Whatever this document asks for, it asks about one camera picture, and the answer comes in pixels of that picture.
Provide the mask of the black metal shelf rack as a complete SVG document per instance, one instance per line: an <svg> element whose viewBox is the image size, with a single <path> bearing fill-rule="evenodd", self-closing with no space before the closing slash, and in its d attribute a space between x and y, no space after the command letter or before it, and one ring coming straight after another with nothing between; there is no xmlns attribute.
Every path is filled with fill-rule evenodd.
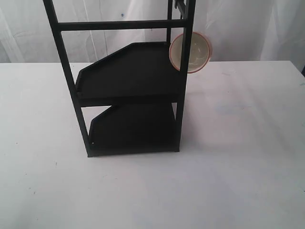
<svg viewBox="0 0 305 229"><path fill-rule="evenodd" d="M170 0L167 19L59 22L44 1L88 157L178 152L196 2ZM166 29L164 42L134 42L71 72L64 31Z"/></svg>

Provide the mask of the white cloth backdrop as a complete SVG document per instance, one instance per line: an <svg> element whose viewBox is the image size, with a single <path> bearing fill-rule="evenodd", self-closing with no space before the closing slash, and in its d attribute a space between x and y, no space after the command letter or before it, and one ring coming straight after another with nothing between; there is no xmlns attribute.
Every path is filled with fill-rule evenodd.
<svg viewBox="0 0 305 229"><path fill-rule="evenodd" d="M164 20L165 0L56 0L59 21ZM213 46L213 61L305 63L302 0L199 0L193 29ZM62 34L71 62L94 62L132 42L164 41L164 29L71 31ZM41 0L0 3L1 62L58 62Z"/></svg>

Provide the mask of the pink mug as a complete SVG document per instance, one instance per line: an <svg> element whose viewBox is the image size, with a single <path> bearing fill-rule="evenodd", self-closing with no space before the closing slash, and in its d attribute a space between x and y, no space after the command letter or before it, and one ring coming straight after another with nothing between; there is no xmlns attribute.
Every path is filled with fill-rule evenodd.
<svg viewBox="0 0 305 229"><path fill-rule="evenodd" d="M169 48L169 59L176 70L180 70L182 54L183 34L179 34ZM200 71L207 65L213 53L209 39L201 33L193 32L188 62L188 73Z"/></svg>

